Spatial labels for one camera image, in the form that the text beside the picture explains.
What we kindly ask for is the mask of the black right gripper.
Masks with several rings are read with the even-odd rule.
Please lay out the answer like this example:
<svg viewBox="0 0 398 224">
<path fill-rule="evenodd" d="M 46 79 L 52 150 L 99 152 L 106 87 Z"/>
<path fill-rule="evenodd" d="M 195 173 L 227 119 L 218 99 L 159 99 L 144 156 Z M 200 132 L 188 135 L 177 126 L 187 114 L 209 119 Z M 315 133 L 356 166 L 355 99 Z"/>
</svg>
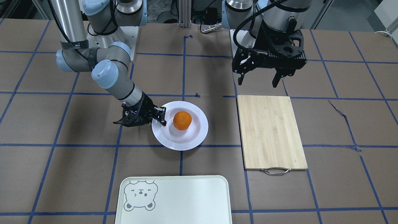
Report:
<svg viewBox="0 0 398 224">
<path fill-rule="evenodd" d="M 153 101 L 142 93 L 141 99 L 133 106 L 127 106 L 127 102 L 123 102 L 122 118 L 113 122 L 114 124 L 121 124 L 125 127 L 143 126 L 149 124 L 153 119 L 157 120 L 162 126 L 166 126 L 165 121 L 165 107 L 157 107 Z"/>
</svg>

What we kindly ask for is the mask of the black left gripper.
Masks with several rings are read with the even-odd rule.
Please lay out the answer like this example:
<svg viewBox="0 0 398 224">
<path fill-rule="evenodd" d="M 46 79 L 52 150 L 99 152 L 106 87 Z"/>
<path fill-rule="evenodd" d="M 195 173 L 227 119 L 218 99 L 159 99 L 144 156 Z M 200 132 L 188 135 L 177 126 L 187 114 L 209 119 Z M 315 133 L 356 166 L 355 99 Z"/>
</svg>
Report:
<svg viewBox="0 0 398 224">
<path fill-rule="evenodd" d="M 294 75 L 294 70 L 306 65 L 304 37 L 299 29 L 294 30 L 297 22 L 288 22 L 287 28 L 277 31 L 265 22 L 261 23 L 252 51 L 238 49 L 233 58 L 233 72 L 238 74 L 238 85 L 243 84 L 244 76 L 255 68 L 275 68 L 272 80 L 277 88 L 285 75 Z"/>
</svg>

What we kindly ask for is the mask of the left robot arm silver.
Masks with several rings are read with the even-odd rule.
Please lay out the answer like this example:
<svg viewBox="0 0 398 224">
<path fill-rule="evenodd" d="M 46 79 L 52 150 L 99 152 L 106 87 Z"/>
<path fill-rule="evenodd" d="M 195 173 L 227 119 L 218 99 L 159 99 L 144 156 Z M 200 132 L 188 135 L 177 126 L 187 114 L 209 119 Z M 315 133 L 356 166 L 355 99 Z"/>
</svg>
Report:
<svg viewBox="0 0 398 224">
<path fill-rule="evenodd" d="M 306 65 L 300 27 L 311 4 L 311 0 L 223 0 L 222 25 L 234 31 L 232 70 L 239 85 L 256 68 L 274 68 L 275 88 Z"/>
</svg>

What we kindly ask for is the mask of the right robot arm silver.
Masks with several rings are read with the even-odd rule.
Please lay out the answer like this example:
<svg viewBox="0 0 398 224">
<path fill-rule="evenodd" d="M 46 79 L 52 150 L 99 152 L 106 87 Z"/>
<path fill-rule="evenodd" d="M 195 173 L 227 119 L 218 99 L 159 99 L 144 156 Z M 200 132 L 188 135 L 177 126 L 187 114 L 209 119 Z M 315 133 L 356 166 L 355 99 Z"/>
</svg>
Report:
<svg viewBox="0 0 398 224">
<path fill-rule="evenodd" d="M 143 126 L 157 120 L 166 126 L 165 107 L 156 106 L 129 77 L 128 64 L 134 46 L 122 27 L 147 23 L 145 0 L 84 0 L 84 26 L 78 0 L 49 0 L 60 31 L 62 48 L 56 53 L 59 68 L 66 72 L 91 72 L 92 79 L 122 103 L 125 127 Z"/>
</svg>

